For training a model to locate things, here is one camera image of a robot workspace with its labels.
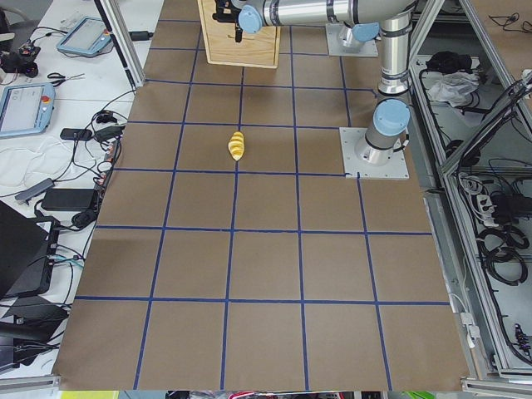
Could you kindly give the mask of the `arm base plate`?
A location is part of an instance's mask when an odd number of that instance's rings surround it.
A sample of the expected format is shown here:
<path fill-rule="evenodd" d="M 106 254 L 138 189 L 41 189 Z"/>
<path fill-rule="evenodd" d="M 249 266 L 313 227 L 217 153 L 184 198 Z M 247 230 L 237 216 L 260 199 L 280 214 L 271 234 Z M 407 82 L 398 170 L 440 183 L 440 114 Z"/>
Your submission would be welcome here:
<path fill-rule="evenodd" d="M 377 150 L 366 141 L 366 128 L 339 129 L 344 175 L 348 179 L 408 180 L 401 140 L 388 150 Z"/>
<path fill-rule="evenodd" d="M 326 25 L 328 55 L 335 57 L 378 57 L 376 38 L 378 22 L 347 27 L 342 24 Z"/>

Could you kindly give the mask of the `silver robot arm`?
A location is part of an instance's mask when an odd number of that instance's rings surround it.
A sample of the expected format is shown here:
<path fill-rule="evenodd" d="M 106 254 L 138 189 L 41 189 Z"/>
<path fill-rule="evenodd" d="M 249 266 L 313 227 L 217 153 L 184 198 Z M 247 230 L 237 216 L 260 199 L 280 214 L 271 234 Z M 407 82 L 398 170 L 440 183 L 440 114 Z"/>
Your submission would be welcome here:
<path fill-rule="evenodd" d="M 350 52 L 358 52 L 365 42 L 379 38 L 377 91 L 381 98 L 354 153 L 366 165 L 382 166 L 404 149 L 397 142 L 411 116 L 398 97 L 409 89 L 415 8 L 415 1 L 216 1 L 212 18 L 233 25 L 236 42 L 245 33 L 257 34 L 265 27 L 304 24 L 335 27 L 338 44 Z"/>

